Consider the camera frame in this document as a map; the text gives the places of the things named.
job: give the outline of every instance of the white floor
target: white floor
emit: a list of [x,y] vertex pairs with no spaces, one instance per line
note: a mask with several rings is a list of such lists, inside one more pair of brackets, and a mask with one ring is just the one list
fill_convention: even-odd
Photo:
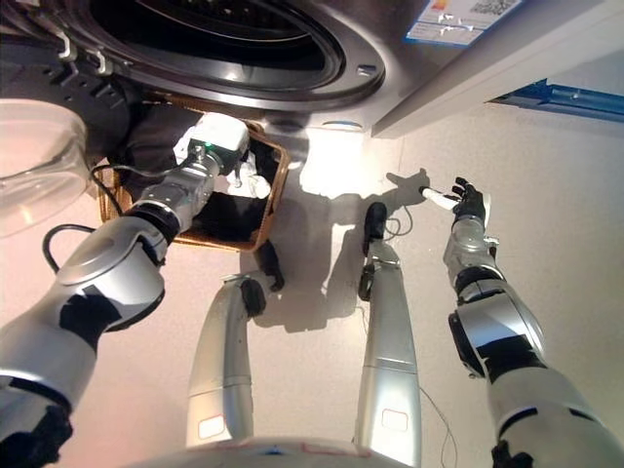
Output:
[[[399,140],[309,131],[282,136],[296,161],[272,239],[288,285],[250,324],[257,435],[350,440],[364,356],[366,304],[356,300],[360,224],[368,204],[397,208],[389,227],[403,260],[420,383],[446,415],[462,468],[491,466],[486,387],[456,357],[454,297],[442,254],[451,215],[421,201],[428,176],[462,175],[492,194],[498,261],[537,315],[547,358],[624,440],[624,127],[483,105]],[[53,280],[40,255],[61,222],[98,224],[83,196],[46,223],[2,240],[5,323]],[[64,258],[80,234],[62,234]],[[62,467],[109,467],[181,449],[194,348],[219,277],[250,268],[237,254],[174,245],[167,296],[147,320],[99,345],[91,386],[73,418]],[[424,468],[441,466],[446,429],[423,399]],[[453,466],[450,445],[444,453]]]

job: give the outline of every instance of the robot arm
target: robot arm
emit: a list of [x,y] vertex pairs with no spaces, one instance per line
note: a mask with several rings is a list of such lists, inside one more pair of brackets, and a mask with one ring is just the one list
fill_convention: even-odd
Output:
[[203,117],[186,160],[91,234],[46,295],[0,331],[1,465],[57,460],[71,436],[68,416],[91,378],[99,337],[129,327],[158,306],[165,295],[159,269],[168,245],[190,227],[215,177],[231,172],[248,142],[243,122],[220,114]]
[[459,197],[422,193],[455,213],[444,255],[457,294],[448,322],[462,363],[488,383],[494,468],[624,466],[624,449],[572,383],[547,366],[537,320],[496,266],[485,197],[465,179],[456,183]]

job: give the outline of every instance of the washing machine door opening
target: washing machine door opening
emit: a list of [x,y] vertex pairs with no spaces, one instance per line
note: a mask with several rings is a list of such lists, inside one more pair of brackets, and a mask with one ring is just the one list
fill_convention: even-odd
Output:
[[91,13],[152,65],[251,90],[314,89],[343,60],[321,30],[244,0],[93,0]]
[[353,31],[344,40],[342,30],[332,24],[330,31],[290,2],[42,2],[55,6],[78,44],[112,58],[116,72],[166,92],[315,111],[361,100],[383,81],[383,61],[366,40],[353,39]]

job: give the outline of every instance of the black cable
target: black cable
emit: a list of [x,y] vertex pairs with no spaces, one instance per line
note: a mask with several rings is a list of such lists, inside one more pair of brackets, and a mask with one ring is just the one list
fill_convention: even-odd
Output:
[[93,179],[97,187],[99,187],[99,189],[102,192],[104,192],[104,195],[108,197],[108,200],[110,200],[110,203],[115,209],[115,212],[117,212],[117,215],[119,216],[121,216],[123,213],[123,210],[121,209],[121,205],[119,205],[119,202],[117,201],[113,193],[110,191],[110,189],[106,185],[104,185],[104,183],[101,180],[99,180],[99,178],[96,177],[96,173],[105,171],[107,169],[112,169],[114,171],[130,171],[131,173],[138,174],[139,176],[142,176],[142,177],[154,177],[154,178],[166,176],[171,171],[171,169],[167,169],[165,171],[161,171],[158,173],[151,173],[149,171],[142,171],[133,166],[126,166],[123,164],[102,164],[101,166],[95,166],[94,168],[92,168],[91,178]]
[[397,230],[396,231],[392,231],[392,230],[388,229],[388,226],[386,226],[386,232],[388,234],[390,234],[390,238],[387,239],[388,241],[394,239],[395,237],[407,236],[408,234],[411,233],[411,231],[413,229],[413,218],[411,217],[410,210],[405,205],[403,205],[403,208],[406,210],[406,213],[408,214],[409,228],[408,228],[407,231],[401,232],[401,221],[399,219],[395,218],[395,217],[389,217],[388,218],[389,221],[395,221],[397,223]]
[[53,227],[48,231],[48,233],[43,238],[43,242],[41,243],[41,250],[43,251],[43,256],[46,258],[46,261],[50,265],[50,268],[52,268],[55,273],[59,271],[59,265],[57,264],[55,258],[50,252],[50,243],[52,242],[52,238],[55,237],[55,235],[57,235],[60,231],[65,231],[67,229],[90,233],[95,231],[93,227],[83,226],[82,224],[59,224],[58,226]]

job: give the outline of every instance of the brown basket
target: brown basket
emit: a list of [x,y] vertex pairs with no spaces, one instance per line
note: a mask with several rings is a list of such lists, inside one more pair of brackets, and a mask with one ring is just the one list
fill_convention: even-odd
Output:
[[[259,124],[247,122],[247,126],[250,129],[251,139],[266,144],[274,149],[273,158],[274,161],[278,163],[277,172],[273,182],[271,183],[271,192],[269,193],[266,208],[264,209],[264,215],[262,216],[262,221],[259,227],[252,233],[251,239],[246,242],[222,241],[194,229],[190,229],[176,236],[174,242],[190,246],[228,249],[235,252],[253,252],[268,240],[269,232],[271,231],[271,226],[273,225],[273,220],[275,218],[275,213],[277,212],[278,205],[282,199],[282,192],[284,190],[284,184],[286,183],[291,157],[286,149],[266,138],[264,130],[261,126],[259,126]],[[106,172],[106,175],[103,172],[100,172],[96,176],[100,177],[100,180],[110,189],[123,211],[127,210],[132,205],[133,201],[130,193],[128,193],[121,185],[120,177],[116,172],[108,171]],[[108,197],[106,197],[101,190],[98,194],[98,202],[99,216],[101,217],[102,222],[117,217],[115,208],[110,203]]]

